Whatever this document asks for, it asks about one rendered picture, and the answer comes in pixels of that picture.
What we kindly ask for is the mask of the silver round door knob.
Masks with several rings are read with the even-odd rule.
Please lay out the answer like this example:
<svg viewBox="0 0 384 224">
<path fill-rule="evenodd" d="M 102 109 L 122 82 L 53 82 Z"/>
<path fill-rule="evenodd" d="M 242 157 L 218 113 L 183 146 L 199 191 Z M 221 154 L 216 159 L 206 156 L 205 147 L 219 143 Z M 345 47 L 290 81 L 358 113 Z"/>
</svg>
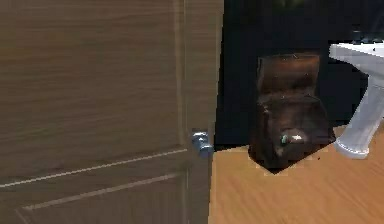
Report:
<svg viewBox="0 0 384 224">
<path fill-rule="evenodd" d="M 214 147 L 209 141 L 209 135 L 207 132 L 195 132 L 192 135 L 191 142 L 201 157 L 208 157 L 214 152 Z"/>
</svg>

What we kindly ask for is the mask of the dark brown bin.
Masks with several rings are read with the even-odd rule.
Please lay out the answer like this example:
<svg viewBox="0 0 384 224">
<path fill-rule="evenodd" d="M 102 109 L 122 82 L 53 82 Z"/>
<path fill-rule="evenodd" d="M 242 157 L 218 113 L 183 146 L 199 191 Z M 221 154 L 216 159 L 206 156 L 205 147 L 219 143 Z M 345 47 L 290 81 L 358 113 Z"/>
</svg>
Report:
<svg viewBox="0 0 384 224">
<path fill-rule="evenodd" d="M 320 56 L 279 54 L 258 60 L 249 156 L 276 174 L 336 140 L 316 96 Z"/>
</svg>

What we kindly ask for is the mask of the brown wooden room door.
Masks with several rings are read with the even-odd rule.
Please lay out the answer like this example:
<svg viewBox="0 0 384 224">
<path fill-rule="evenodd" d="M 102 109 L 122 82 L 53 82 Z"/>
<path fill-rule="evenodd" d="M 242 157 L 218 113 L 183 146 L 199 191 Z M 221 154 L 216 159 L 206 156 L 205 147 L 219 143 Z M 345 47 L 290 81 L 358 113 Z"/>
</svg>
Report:
<svg viewBox="0 0 384 224">
<path fill-rule="evenodd" d="M 0 0 L 0 224 L 208 224 L 224 0 Z"/>
</svg>

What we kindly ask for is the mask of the white pedestal sink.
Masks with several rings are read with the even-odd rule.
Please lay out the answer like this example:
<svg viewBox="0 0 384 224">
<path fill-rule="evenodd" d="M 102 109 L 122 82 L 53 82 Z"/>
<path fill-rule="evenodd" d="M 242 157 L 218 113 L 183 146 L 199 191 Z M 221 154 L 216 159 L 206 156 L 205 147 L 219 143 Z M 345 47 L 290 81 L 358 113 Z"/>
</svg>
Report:
<svg viewBox="0 0 384 224">
<path fill-rule="evenodd" d="M 351 64 L 368 75 L 367 89 L 358 107 L 334 142 L 339 153 L 352 159 L 365 159 L 369 144 L 384 118 L 384 42 L 331 44 L 329 57 Z"/>
</svg>

